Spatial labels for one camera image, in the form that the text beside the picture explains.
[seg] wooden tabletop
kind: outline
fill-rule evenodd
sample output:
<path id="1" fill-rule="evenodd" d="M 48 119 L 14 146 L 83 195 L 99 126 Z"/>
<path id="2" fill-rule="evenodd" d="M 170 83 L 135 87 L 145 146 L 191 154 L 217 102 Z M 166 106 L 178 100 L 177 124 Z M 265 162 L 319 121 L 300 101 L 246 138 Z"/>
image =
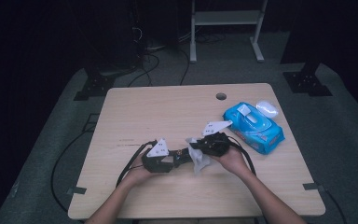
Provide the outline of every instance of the wooden tabletop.
<path id="1" fill-rule="evenodd" d="M 226 100 L 216 98 L 223 93 Z M 270 154 L 261 155 L 229 129 L 250 154 L 258 178 L 301 216 L 325 211 L 319 192 L 304 190 L 313 183 L 292 131 L 269 84 L 227 84 L 111 89 L 103 104 L 68 215 L 88 218 L 111 194 L 117 178 L 133 153 L 149 141 L 164 137 L 169 150 L 187 147 L 186 138 L 202 137 L 208 121 L 239 102 L 255 105 L 267 100 L 278 107 L 274 120 L 285 140 Z M 134 188 L 121 218 L 258 217 L 261 211 L 250 191 L 218 162 L 194 175 L 192 162 L 158 175 Z"/>

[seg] white marker tag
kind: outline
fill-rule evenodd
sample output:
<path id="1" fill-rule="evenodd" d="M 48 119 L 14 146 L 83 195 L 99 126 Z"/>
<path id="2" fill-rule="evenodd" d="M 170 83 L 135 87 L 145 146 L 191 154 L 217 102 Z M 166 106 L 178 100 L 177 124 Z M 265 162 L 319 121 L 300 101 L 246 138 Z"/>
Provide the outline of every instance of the white marker tag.
<path id="1" fill-rule="evenodd" d="M 251 113 L 251 109 L 249 109 L 249 107 L 247 105 L 242 105 L 240 107 L 238 107 L 237 109 L 240 113 L 242 113 L 245 117 Z"/>
<path id="2" fill-rule="evenodd" d="M 220 130 L 230 126 L 231 124 L 231 120 L 208 122 L 205 126 L 204 131 L 202 132 L 202 135 L 206 136 L 218 133 Z"/>
<path id="3" fill-rule="evenodd" d="M 159 139 L 156 145 L 147 153 L 147 157 L 168 156 L 170 152 L 164 138 Z"/>

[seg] forearm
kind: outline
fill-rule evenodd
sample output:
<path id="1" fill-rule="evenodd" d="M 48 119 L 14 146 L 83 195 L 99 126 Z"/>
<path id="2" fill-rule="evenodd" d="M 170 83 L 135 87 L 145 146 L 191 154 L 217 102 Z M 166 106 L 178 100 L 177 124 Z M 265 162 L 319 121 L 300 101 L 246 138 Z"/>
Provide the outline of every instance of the forearm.
<path id="1" fill-rule="evenodd" d="M 250 171 L 240 173 L 237 176 L 252 192 L 269 223 L 306 223 L 292 208 L 272 193 L 272 191 Z"/>
<path id="2" fill-rule="evenodd" d="M 121 205 L 126 200 L 131 188 L 132 184 L 125 181 L 121 182 L 86 223 L 115 223 Z"/>

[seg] white metal frame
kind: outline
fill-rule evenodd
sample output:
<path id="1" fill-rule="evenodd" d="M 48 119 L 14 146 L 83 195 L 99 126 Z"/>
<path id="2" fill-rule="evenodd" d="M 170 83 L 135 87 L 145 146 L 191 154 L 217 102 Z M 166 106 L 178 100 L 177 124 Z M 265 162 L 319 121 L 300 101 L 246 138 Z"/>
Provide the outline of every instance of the white metal frame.
<path id="1" fill-rule="evenodd" d="M 190 61 L 197 61 L 196 52 L 196 26 L 197 25 L 255 25 L 255 35 L 250 37 L 255 57 L 259 63 L 264 62 L 263 54 L 258 47 L 258 37 L 260 35 L 261 24 L 266 14 L 268 0 L 263 0 L 260 10 L 240 10 L 240 11 L 196 11 L 196 0 L 192 2 L 191 15 L 191 42 L 190 42 Z"/>

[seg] black stand base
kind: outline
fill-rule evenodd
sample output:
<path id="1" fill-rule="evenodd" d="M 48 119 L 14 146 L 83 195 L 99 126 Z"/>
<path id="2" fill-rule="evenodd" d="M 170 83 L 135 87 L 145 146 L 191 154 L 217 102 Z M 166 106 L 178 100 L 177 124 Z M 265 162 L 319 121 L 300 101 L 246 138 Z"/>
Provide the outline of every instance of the black stand base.
<path id="1" fill-rule="evenodd" d="M 330 90 L 322 85 L 315 75 L 302 72 L 284 72 L 284 77 L 294 93 L 307 93 L 309 96 L 332 96 Z"/>
<path id="2" fill-rule="evenodd" d="M 78 91 L 74 101 L 86 101 L 91 96 L 106 96 L 113 87 L 115 78 L 112 77 L 88 77 L 82 91 Z"/>

